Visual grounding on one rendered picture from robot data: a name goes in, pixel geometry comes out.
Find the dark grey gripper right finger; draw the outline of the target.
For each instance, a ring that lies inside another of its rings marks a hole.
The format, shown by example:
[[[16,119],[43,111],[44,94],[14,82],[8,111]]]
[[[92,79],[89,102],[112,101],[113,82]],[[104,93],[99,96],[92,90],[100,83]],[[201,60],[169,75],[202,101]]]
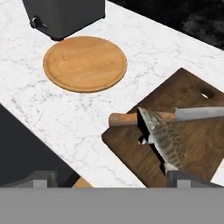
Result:
[[[172,188],[220,187],[220,185],[202,180],[188,171],[169,171],[167,178],[167,186]]]

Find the grey striped piece of meat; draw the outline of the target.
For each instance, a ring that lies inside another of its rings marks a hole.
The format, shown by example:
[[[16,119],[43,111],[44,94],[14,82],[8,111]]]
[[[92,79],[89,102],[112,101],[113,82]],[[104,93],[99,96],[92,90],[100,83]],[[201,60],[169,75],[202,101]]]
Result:
[[[143,124],[145,131],[138,143],[153,144],[164,160],[164,173],[169,171],[183,171],[186,147],[171,123],[167,123],[162,116],[146,108],[137,109],[137,124]]]

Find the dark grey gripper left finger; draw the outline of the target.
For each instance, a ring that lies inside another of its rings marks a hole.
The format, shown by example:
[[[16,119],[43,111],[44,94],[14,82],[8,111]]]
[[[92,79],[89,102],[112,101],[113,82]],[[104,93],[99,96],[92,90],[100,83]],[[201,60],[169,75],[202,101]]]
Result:
[[[58,186],[56,171],[34,171],[26,178],[3,185],[3,187],[49,188]]]

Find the light wooden drawer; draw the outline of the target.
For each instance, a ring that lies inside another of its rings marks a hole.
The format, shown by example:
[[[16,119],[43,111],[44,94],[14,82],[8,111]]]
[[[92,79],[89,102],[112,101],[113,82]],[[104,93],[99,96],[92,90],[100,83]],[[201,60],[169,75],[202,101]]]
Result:
[[[74,183],[73,187],[89,188],[91,185],[83,177],[79,177],[79,179]]]

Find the black toaster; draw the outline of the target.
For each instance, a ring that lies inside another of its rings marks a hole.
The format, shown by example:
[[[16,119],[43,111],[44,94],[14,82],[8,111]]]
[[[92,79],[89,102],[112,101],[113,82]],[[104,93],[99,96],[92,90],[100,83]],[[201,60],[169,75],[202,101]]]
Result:
[[[30,26],[60,41],[105,18],[106,0],[22,0]]]

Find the round light wooden plate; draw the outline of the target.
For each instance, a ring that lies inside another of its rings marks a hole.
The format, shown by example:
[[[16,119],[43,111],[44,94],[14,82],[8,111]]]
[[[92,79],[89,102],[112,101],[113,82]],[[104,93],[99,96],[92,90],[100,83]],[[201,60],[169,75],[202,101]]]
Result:
[[[78,36],[51,46],[43,58],[46,77],[68,91],[94,93],[112,88],[125,75],[123,50],[105,38]]]

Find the dark wooden cutting board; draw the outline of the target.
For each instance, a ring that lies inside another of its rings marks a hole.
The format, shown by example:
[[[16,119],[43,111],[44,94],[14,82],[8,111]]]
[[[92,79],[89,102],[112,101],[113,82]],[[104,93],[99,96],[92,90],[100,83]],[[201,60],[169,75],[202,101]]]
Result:
[[[172,112],[175,108],[224,107],[224,93],[199,77],[180,68],[137,108]],[[224,186],[224,117],[171,123],[185,145],[184,170],[202,180]],[[110,127],[102,141],[147,187],[164,187],[168,178],[164,160],[153,144],[138,143],[145,128],[141,126]]]

